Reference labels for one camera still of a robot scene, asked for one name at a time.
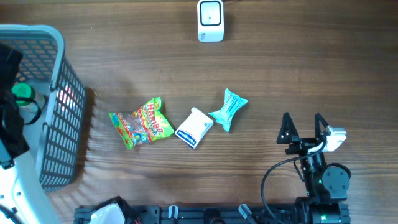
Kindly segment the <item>green lid plastic jar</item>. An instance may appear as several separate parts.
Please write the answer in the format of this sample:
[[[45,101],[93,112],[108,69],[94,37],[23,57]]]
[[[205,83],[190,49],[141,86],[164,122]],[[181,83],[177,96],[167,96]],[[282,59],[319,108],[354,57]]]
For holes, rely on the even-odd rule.
[[[11,89],[12,93],[18,98],[24,98],[23,100],[17,100],[17,105],[31,113],[38,112],[39,109],[43,109],[45,106],[45,97],[39,93],[33,87],[26,83],[18,83]]]

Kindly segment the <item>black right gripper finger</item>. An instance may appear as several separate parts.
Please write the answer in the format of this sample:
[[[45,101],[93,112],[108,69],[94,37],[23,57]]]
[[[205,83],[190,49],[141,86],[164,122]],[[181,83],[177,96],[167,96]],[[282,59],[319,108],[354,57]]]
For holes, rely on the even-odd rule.
[[[299,134],[288,112],[283,114],[282,125],[277,136],[277,144],[292,144],[299,142]]]
[[[328,123],[320,113],[317,113],[315,114],[315,137],[317,139],[321,139],[321,126],[326,128]]]

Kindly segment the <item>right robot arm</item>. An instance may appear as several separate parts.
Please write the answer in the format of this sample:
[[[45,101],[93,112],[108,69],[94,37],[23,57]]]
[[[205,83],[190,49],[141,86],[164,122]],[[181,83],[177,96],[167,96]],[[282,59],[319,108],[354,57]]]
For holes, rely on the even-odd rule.
[[[351,171],[339,163],[328,164],[324,153],[333,152],[346,140],[344,128],[329,125],[321,114],[315,115],[315,135],[301,138],[288,113],[282,117],[278,144],[286,144],[287,155],[298,155],[296,168],[305,184],[306,197],[298,197],[292,209],[291,223],[349,223],[347,191]]]

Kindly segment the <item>white blue plaster box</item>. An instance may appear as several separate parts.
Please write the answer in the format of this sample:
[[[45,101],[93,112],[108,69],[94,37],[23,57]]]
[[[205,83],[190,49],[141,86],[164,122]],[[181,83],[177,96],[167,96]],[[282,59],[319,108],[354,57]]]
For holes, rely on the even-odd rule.
[[[196,149],[214,121],[198,108],[191,108],[188,118],[177,128],[175,135],[190,148]]]

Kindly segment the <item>Haribo gummy candy bag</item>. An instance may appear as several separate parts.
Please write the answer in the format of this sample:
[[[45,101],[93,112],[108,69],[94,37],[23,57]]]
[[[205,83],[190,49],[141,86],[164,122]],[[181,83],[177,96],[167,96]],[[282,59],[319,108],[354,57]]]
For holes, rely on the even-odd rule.
[[[156,97],[132,113],[109,113],[112,124],[127,149],[167,138],[175,132],[160,112],[161,107],[162,99]]]

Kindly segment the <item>teal tissue packet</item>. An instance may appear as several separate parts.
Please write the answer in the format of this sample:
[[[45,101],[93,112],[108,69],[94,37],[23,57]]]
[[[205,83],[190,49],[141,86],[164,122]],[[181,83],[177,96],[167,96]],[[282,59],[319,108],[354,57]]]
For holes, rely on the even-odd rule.
[[[222,125],[226,132],[229,132],[233,116],[247,102],[247,99],[241,98],[239,95],[233,93],[227,88],[224,92],[224,105],[219,110],[210,112],[209,115],[214,117],[216,122]]]

